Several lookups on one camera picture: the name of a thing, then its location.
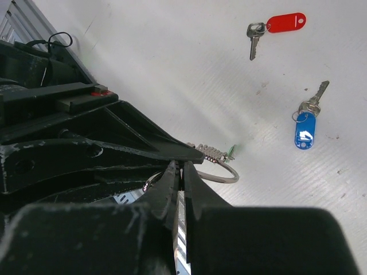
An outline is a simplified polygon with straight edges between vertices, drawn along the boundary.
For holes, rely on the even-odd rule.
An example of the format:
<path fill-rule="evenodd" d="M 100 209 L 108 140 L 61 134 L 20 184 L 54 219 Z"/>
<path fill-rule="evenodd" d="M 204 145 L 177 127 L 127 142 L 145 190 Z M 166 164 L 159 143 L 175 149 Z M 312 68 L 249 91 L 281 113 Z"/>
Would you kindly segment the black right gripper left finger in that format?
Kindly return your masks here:
<path fill-rule="evenodd" d="M 175 274 L 179 167 L 134 203 L 23 207 L 1 242 L 2 274 Z"/>

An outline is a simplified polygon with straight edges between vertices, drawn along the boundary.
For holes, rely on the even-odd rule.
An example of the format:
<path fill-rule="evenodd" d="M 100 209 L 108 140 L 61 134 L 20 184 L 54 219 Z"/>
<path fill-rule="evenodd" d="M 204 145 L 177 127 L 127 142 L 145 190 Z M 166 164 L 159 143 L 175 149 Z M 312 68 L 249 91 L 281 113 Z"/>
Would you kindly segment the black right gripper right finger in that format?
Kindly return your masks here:
<path fill-rule="evenodd" d="M 359 274 L 337 220 L 314 207 L 235 207 L 183 168 L 193 274 Z"/>

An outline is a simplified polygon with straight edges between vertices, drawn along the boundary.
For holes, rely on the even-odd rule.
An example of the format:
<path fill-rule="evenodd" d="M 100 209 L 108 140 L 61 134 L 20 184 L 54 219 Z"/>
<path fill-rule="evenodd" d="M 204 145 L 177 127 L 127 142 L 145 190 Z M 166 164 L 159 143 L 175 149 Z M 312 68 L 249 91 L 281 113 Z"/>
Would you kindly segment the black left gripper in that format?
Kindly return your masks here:
<path fill-rule="evenodd" d="M 162 166 L 168 161 L 201 164 L 204 154 L 173 138 L 116 93 L 100 84 L 74 82 L 25 88 L 1 82 L 1 143 L 22 128 L 66 113 L 62 139 L 1 145 L 1 203 L 16 203 L 41 182 L 92 171 Z"/>

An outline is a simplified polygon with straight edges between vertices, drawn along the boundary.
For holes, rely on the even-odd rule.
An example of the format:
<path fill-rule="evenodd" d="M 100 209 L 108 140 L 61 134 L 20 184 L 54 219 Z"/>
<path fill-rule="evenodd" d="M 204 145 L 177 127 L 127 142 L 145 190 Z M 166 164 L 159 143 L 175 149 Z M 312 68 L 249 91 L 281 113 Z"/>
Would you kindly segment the metal keyring with clips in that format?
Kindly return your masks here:
<path fill-rule="evenodd" d="M 227 151 L 221 151 L 216 147 L 207 144 L 195 145 L 187 143 L 191 148 L 199 151 L 204 156 L 206 170 L 200 170 L 197 166 L 199 176 L 211 182 L 221 184 L 234 184 L 240 179 L 239 173 L 231 166 L 230 162 L 225 163 Z"/>

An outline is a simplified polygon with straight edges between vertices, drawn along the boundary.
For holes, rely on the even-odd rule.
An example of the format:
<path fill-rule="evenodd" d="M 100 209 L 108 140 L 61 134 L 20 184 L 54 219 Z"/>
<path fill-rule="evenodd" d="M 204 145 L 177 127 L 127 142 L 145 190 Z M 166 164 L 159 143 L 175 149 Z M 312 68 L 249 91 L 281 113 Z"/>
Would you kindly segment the key with blue tag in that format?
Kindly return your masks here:
<path fill-rule="evenodd" d="M 303 101 L 292 115 L 295 122 L 294 143 L 300 150 L 308 150 L 314 144 L 317 117 L 321 112 L 319 101 L 329 84 L 329 80 L 321 82 L 316 94 Z"/>

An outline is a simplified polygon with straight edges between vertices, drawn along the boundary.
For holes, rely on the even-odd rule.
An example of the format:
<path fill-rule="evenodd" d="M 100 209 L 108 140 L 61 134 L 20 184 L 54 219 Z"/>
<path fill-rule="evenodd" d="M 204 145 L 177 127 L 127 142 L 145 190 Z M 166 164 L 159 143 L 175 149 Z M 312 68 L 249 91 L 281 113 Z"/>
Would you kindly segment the key with red tag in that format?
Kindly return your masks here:
<path fill-rule="evenodd" d="M 247 37 L 250 39 L 250 53 L 249 60 L 256 58 L 256 47 L 259 39 L 265 33 L 284 33 L 300 30 L 306 24 L 306 15 L 297 12 L 290 14 L 275 15 L 271 17 L 266 23 L 257 22 L 250 23 L 247 28 Z"/>

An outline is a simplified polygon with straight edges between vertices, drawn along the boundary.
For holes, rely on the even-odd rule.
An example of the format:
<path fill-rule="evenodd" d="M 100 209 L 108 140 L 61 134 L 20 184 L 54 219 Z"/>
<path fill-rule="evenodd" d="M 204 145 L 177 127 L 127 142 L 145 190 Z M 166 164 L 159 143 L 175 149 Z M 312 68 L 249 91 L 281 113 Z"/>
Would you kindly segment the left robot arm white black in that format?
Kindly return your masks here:
<path fill-rule="evenodd" d="M 35 42 L 1 42 L 3 195 L 203 160 L 202 153 L 92 82 L 61 44 L 44 52 Z"/>

